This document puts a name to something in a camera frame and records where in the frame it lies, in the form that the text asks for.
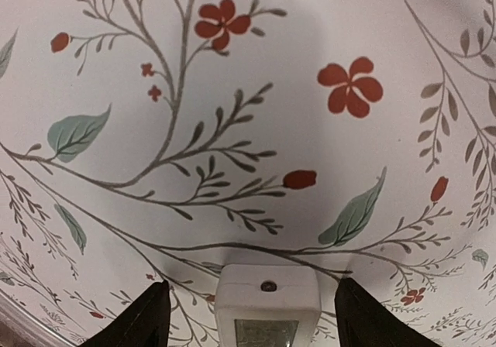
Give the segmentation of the white remote control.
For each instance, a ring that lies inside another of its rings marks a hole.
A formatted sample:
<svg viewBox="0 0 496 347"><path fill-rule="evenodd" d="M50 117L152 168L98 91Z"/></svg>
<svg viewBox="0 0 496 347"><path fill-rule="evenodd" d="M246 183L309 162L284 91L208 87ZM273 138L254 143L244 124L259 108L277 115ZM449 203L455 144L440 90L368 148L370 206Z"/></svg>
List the white remote control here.
<svg viewBox="0 0 496 347"><path fill-rule="evenodd" d="M322 306L305 266L229 264L215 293L221 346L308 346Z"/></svg>

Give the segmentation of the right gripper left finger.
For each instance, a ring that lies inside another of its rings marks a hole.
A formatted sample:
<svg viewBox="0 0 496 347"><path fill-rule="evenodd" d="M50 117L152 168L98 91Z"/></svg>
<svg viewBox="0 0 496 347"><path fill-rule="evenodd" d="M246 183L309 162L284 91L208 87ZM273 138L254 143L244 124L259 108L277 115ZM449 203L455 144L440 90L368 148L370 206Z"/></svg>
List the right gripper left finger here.
<svg viewBox="0 0 496 347"><path fill-rule="evenodd" d="M111 324L87 340L87 347L168 347L170 285L152 283Z"/></svg>

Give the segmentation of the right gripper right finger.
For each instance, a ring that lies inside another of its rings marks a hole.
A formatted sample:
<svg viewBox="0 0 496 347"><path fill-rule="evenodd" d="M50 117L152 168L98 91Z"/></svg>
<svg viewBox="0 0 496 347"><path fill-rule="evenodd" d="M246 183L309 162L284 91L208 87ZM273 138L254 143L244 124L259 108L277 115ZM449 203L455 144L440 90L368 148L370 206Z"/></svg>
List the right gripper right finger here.
<svg viewBox="0 0 496 347"><path fill-rule="evenodd" d="M334 305L342 347L438 346L397 319L350 277L340 280Z"/></svg>

